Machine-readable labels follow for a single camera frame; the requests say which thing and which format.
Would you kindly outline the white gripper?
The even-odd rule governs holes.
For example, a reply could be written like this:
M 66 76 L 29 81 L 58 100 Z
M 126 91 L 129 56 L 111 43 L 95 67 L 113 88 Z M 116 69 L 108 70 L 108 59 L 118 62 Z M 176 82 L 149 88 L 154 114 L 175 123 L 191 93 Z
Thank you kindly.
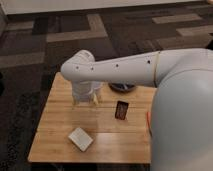
M 72 84 L 72 108 L 78 106 L 79 102 L 93 101 L 94 105 L 99 105 L 97 92 L 101 88 L 102 83 L 98 81 L 80 82 Z

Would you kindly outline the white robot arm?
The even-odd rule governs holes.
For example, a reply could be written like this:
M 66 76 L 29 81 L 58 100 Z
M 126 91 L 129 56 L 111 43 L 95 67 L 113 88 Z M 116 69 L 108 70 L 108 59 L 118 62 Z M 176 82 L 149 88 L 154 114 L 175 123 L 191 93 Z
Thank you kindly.
M 93 81 L 154 87 L 150 171 L 213 171 L 213 50 L 161 50 L 103 61 L 80 50 L 60 72 L 76 95 Z

